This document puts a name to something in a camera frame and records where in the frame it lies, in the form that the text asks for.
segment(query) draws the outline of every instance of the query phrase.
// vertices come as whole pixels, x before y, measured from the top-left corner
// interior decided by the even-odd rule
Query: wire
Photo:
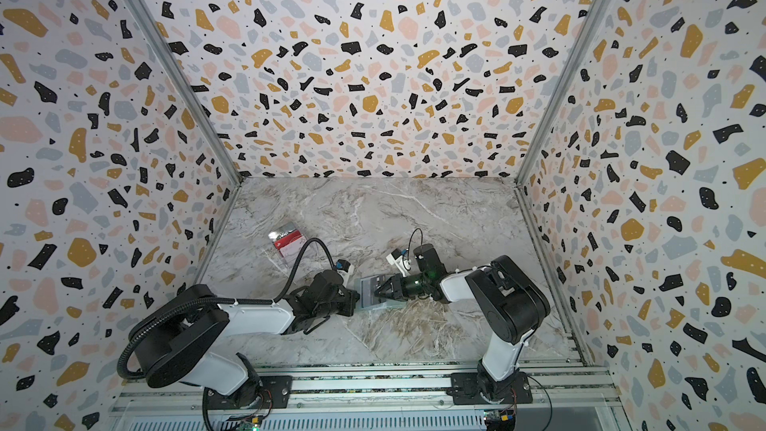
[[[319,238],[309,238],[308,241],[306,241],[303,246],[300,247],[300,252],[298,253],[298,257],[295,258],[295,263],[292,264],[292,270],[290,271],[290,277],[287,279],[287,283],[285,283],[284,288],[282,288],[282,291],[274,298],[274,302],[279,302],[284,296],[287,294],[288,290],[290,290],[290,286],[292,286],[292,280],[295,278],[295,273],[298,271],[298,265],[300,265],[300,259],[303,257],[304,252],[312,243],[318,243],[322,249],[325,251],[325,255],[327,255],[327,259],[330,261],[330,269],[335,269],[335,262],[332,260],[332,255],[330,254],[330,251],[327,249],[327,246],[319,239]]]
[[[536,380],[535,378],[532,378],[529,375],[527,375],[527,378],[537,383],[538,386],[540,386],[542,390],[545,391],[545,396],[548,398],[548,406],[550,407],[551,412],[548,415],[548,422],[545,424],[545,427],[540,430],[540,431],[545,431],[548,428],[548,426],[550,426],[551,419],[553,419],[553,403],[551,402],[551,395],[548,394],[548,390],[544,386],[542,386],[538,380]]]
[[[410,261],[410,256],[411,256],[410,255],[410,247],[412,246],[412,237],[415,236],[415,233],[417,232],[417,230],[420,230],[420,232],[421,232],[421,247],[423,246],[423,230],[418,227],[418,228],[412,230],[412,234],[410,235],[410,242],[407,244],[407,262]],[[405,266],[405,268],[407,269],[408,272],[412,271],[412,266],[410,266],[409,268],[407,268],[407,266]]]

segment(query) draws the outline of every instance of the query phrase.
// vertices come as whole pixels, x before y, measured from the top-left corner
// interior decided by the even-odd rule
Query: black cable
[[[167,323],[174,317],[178,316],[179,314],[184,314],[192,310],[200,309],[203,307],[210,307],[215,306],[216,304],[263,304],[263,305],[271,305],[276,302],[279,302],[282,298],[284,298],[284,295],[287,293],[287,290],[290,289],[290,286],[292,285],[292,279],[295,278],[295,273],[298,271],[298,265],[300,264],[300,259],[303,256],[303,253],[306,251],[306,248],[308,248],[310,243],[318,243],[322,249],[325,250],[325,254],[327,254],[327,259],[330,261],[330,268],[333,269],[334,262],[332,261],[332,256],[330,255],[330,251],[327,249],[327,246],[318,238],[311,238],[306,243],[303,244],[303,247],[300,249],[300,253],[298,253],[298,257],[296,258],[295,263],[292,265],[292,271],[290,272],[290,277],[287,280],[287,283],[285,283],[284,288],[282,289],[282,292],[274,299],[274,300],[263,300],[263,299],[249,299],[249,298],[242,298],[242,299],[233,299],[233,298],[218,298],[215,296],[207,297],[207,298],[198,298],[195,300],[192,300],[190,302],[181,303],[178,306],[174,308],[170,308],[165,313],[160,314],[157,319],[154,321],[150,321],[144,328],[141,328],[141,330],[137,331],[133,338],[130,339],[128,342],[128,345],[125,347],[124,350],[122,350],[122,353],[120,354],[120,357],[117,359],[117,374],[120,375],[120,378],[125,380],[140,380],[142,378],[146,377],[146,374],[143,372],[143,370],[138,371],[131,371],[128,369],[128,360],[130,359],[130,356],[133,354],[133,351],[138,348],[138,345],[143,341],[149,333],[152,332],[155,328],[158,328],[159,326],[162,326],[163,324]]]
[[[325,250],[325,254],[327,255],[327,259],[330,261],[330,269],[335,269],[336,265],[335,262],[332,260],[332,255],[330,254],[330,251],[327,249],[327,246],[319,239],[319,238],[309,238],[308,241],[306,241],[303,246],[300,247],[300,252],[298,252],[297,258],[295,258],[295,263],[292,264],[292,270],[290,271],[290,277],[287,279],[287,283],[285,283],[284,288],[282,288],[282,292],[280,292],[276,298],[274,298],[274,302],[279,302],[284,296],[287,294],[287,291],[290,290],[290,286],[292,286],[292,280],[295,278],[295,273],[298,271],[298,265],[300,264],[300,259],[303,257],[304,252],[312,243],[318,243],[323,250]]]
[[[421,232],[421,247],[423,246],[423,230],[418,227],[412,230],[412,234],[410,235],[410,242],[407,244],[407,262],[410,261],[410,257],[412,256],[412,254],[410,254],[410,247],[412,246],[412,237],[415,236],[417,230],[420,230]],[[405,268],[407,269],[408,272],[412,271],[412,266],[410,266],[409,268],[405,266]]]
[[[542,388],[542,390],[545,391],[545,396],[548,398],[548,406],[550,407],[551,412],[548,414],[548,422],[545,424],[545,427],[540,430],[540,431],[545,431],[548,428],[548,426],[550,426],[551,419],[553,419],[553,403],[551,402],[551,395],[548,394],[548,390],[544,386],[542,386],[538,380],[536,380],[535,378],[532,378],[529,375],[527,375],[527,378],[529,378],[532,381],[534,381],[535,383],[537,383],[538,386],[540,386]]]
[[[207,394],[212,392],[210,388],[202,388],[202,423],[205,424],[205,431],[213,431],[213,425],[210,424],[210,417],[207,415]]]

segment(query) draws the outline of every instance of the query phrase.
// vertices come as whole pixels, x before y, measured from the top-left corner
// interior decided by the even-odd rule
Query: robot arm
[[[479,362],[473,389],[487,401],[501,402],[511,392],[521,350],[551,312],[548,300],[508,256],[464,272],[447,273],[433,245],[419,246],[413,252],[421,272],[394,275],[376,294],[399,301],[423,295],[443,303],[475,299],[493,334]]]

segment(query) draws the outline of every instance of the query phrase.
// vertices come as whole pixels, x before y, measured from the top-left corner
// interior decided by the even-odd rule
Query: pink speckle
[[[681,200],[678,196],[671,195],[662,202],[659,209],[663,212],[683,212],[685,207],[685,201]]]
[[[416,40],[417,38],[417,22],[410,17],[405,17],[399,21],[399,31],[405,36],[407,40]]]
[[[753,192],[750,219],[758,226],[766,225],[766,188],[758,188]]]
[[[601,203],[606,205],[621,205],[623,203],[623,197],[616,191],[609,190],[607,194],[601,198]]]
[[[15,272],[21,271],[27,264],[27,252],[23,249],[13,250],[11,258],[11,269]]]
[[[58,300],[56,298],[56,283],[52,278],[43,279],[34,292],[32,299],[34,306],[46,311],[48,314],[55,314],[58,311]]]
[[[24,216],[35,225],[47,226],[47,211],[43,200],[29,200]]]
[[[697,78],[697,75],[694,75],[693,73],[688,74],[683,80],[683,84],[687,89],[694,89],[698,83],[699,79]]]
[[[0,137],[8,141],[33,144],[43,138],[34,122],[26,117],[1,117]]]
[[[8,286],[15,292],[25,292],[32,287],[31,280],[11,278],[8,280]]]
[[[734,313],[734,317],[742,322],[742,324],[747,324],[748,321],[750,321],[750,318],[753,318],[753,315],[756,311],[757,310],[752,304],[746,304],[745,306],[737,308],[737,312]]]
[[[70,233],[86,232],[87,230],[87,223],[81,222],[79,219],[72,218],[69,221],[69,225],[67,225],[67,231],[65,233],[69,235]]]
[[[705,221],[705,217],[704,217],[704,216],[702,216],[702,215],[700,215],[700,216],[696,216],[696,217],[695,217],[695,218],[692,220],[692,229],[693,229],[693,230],[694,230],[696,233],[699,233],[699,232],[703,231],[703,222],[704,222],[704,221]]]
[[[239,24],[236,22],[236,20],[222,15],[218,17],[218,20],[215,21],[215,24],[219,29],[223,30],[224,34],[228,35],[231,39],[239,40],[241,38]]]
[[[684,273],[693,282],[697,281],[697,278],[699,277],[699,266],[701,264],[702,264],[702,262],[700,260],[696,259],[696,260],[694,260],[692,262],[691,265],[686,267],[686,271]]]
[[[587,320],[588,320],[588,329],[590,329],[591,331],[598,329],[598,313],[596,312],[596,310],[592,308],[588,308]]]
[[[618,70],[618,57],[614,53],[610,53],[604,57],[604,78],[609,80],[612,78],[615,72]]]
[[[660,228],[654,223],[649,224],[649,241],[654,243],[654,240],[659,236]]]
[[[176,255],[176,257],[173,259],[173,269],[175,271],[184,269],[189,264],[189,258],[184,253],[179,253]]]

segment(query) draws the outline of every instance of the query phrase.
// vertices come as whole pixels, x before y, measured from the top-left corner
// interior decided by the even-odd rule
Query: small box
[[[269,233],[269,238],[287,266],[292,266],[295,263],[295,258],[298,257],[300,249],[306,243],[306,237],[293,222],[273,230]]]

